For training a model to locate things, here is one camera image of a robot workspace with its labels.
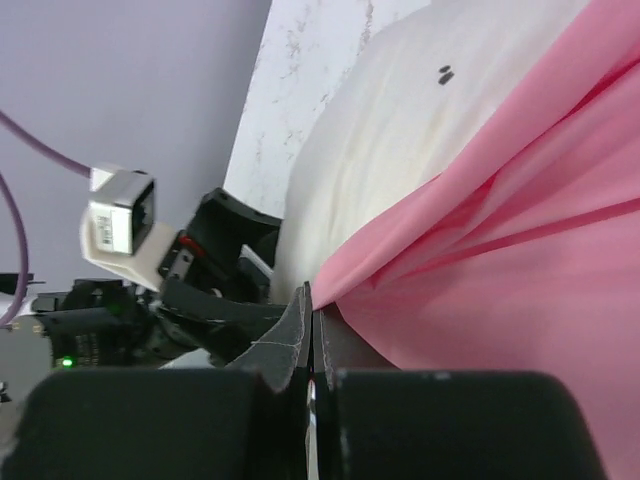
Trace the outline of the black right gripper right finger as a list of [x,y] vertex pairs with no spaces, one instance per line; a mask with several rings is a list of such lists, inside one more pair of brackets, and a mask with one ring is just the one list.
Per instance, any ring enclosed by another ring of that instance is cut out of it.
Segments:
[[313,312],[313,370],[326,389],[334,389],[337,372],[395,369],[344,320],[338,307]]

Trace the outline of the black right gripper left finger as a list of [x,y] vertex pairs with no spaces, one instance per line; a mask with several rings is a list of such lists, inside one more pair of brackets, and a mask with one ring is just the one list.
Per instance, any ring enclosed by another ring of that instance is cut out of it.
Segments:
[[309,371],[313,306],[310,285],[297,288],[281,318],[226,369],[258,374],[275,393]]

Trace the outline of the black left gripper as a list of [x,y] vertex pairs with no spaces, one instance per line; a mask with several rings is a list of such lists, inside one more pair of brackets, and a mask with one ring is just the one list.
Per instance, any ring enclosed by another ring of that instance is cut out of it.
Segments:
[[280,227],[222,188],[205,195],[161,263],[160,290],[144,296],[149,326],[134,357],[243,354],[286,310],[267,301]]

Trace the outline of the pink satin pillowcase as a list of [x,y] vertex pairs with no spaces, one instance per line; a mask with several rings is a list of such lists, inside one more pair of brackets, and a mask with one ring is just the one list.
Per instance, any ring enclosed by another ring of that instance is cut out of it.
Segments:
[[435,2],[388,30],[367,146],[419,186],[322,266],[404,368],[527,369],[575,395],[608,475],[639,475],[639,5]]

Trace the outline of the white pillow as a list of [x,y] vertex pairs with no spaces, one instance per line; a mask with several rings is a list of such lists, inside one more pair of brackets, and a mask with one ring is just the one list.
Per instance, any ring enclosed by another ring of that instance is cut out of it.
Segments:
[[287,302],[356,231],[441,173],[583,8],[433,1],[379,32],[293,165],[271,299]]

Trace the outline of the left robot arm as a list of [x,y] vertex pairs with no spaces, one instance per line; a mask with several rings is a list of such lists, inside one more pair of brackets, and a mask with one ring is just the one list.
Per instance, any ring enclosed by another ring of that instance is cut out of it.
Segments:
[[113,277],[40,293],[3,328],[30,347],[1,365],[2,406],[56,371],[233,363],[282,315],[268,304],[280,226],[215,189],[183,229],[144,224],[142,243],[127,255],[121,246],[128,228],[105,208],[91,209],[82,248]]

